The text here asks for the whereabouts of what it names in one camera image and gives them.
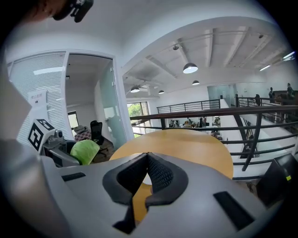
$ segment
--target checkered cloth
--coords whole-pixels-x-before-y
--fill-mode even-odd
[[[80,133],[80,134],[76,134],[76,135],[74,136],[74,139],[75,139],[76,141],[81,141],[81,140],[83,140],[83,139],[85,139],[85,138],[87,138],[87,139],[91,139],[91,131],[82,132],[82,133]]]

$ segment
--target window blinds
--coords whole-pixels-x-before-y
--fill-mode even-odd
[[[64,118],[66,108],[63,106],[64,92],[61,91],[62,71],[51,71],[51,68],[63,67],[65,54],[65,52],[43,53],[16,60],[13,63],[9,80],[26,100],[28,100],[28,92],[46,89],[49,121],[56,129],[62,130],[64,137],[69,139],[72,137],[68,134],[66,124],[68,120]],[[27,137],[30,126],[29,116],[27,116],[17,138],[20,143],[29,144]]]

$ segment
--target chair backrest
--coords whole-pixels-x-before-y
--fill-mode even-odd
[[[95,140],[101,140],[102,139],[102,122],[97,122],[94,123],[94,121],[92,121],[90,123],[90,129],[91,129],[91,139]]]

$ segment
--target window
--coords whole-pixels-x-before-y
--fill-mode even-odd
[[[136,103],[128,103],[127,108],[129,110],[129,116],[130,117],[135,117],[135,116],[147,116],[149,115],[149,110],[148,110],[148,104],[147,102],[136,102]],[[131,120],[131,124],[138,122],[139,120]],[[138,126],[151,126],[150,121],[146,121],[144,123],[138,124]],[[136,128],[133,127],[133,132],[135,134],[135,137],[140,136],[141,134],[147,134],[150,131],[150,129],[145,129],[145,128]]]
[[[68,120],[70,123],[71,132],[73,133],[73,136],[75,136],[75,131],[73,130],[73,128],[79,125],[78,118],[76,116],[76,111],[68,113]]]

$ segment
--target black chair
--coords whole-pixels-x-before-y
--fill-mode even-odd
[[[90,129],[91,129],[91,139],[101,146],[104,142],[104,137],[102,136],[102,122],[91,121],[90,122]],[[98,154],[104,155],[106,157],[107,155],[102,153],[102,151],[108,151],[108,148],[101,148],[98,152]]]

